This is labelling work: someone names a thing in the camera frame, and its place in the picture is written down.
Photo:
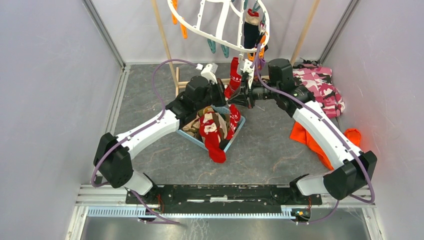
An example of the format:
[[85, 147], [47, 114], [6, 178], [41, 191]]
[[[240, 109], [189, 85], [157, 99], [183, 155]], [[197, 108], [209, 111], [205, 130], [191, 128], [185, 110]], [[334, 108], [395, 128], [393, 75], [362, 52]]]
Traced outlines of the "red white patterned sock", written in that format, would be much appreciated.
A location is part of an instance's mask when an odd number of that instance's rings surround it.
[[234, 57], [230, 64], [230, 80], [229, 84], [224, 90], [224, 95], [227, 99], [236, 92], [241, 85], [242, 76], [238, 74], [239, 58]]

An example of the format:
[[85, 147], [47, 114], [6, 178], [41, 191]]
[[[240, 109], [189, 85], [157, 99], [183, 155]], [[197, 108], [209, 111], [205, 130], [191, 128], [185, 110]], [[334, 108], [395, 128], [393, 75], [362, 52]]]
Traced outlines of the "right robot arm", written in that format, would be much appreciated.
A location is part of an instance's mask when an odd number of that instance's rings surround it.
[[296, 82], [288, 59], [277, 58], [268, 63], [269, 79], [254, 85], [259, 73], [257, 63], [245, 59], [238, 64], [241, 86], [229, 102], [253, 107], [256, 100], [275, 100], [278, 107], [298, 124], [323, 150], [333, 167], [321, 175], [304, 175], [292, 181], [289, 199], [302, 204], [310, 195], [329, 194], [336, 200], [352, 197], [364, 203], [375, 201], [371, 179], [377, 157], [352, 143], [322, 111], [311, 91]]

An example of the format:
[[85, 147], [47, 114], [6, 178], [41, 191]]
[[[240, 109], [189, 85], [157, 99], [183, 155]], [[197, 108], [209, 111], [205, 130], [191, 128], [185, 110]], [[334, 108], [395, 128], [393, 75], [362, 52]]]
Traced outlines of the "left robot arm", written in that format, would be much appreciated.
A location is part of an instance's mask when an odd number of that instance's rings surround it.
[[105, 185], [134, 190], [145, 204], [153, 203], [157, 198], [154, 183], [133, 169], [133, 159], [155, 141], [193, 121], [199, 110], [212, 105], [224, 106], [224, 90], [221, 79], [192, 77], [185, 90], [149, 121], [117, 136], [110, 132], [102, 135], [93, 160], [94, 172], [101, 173]]

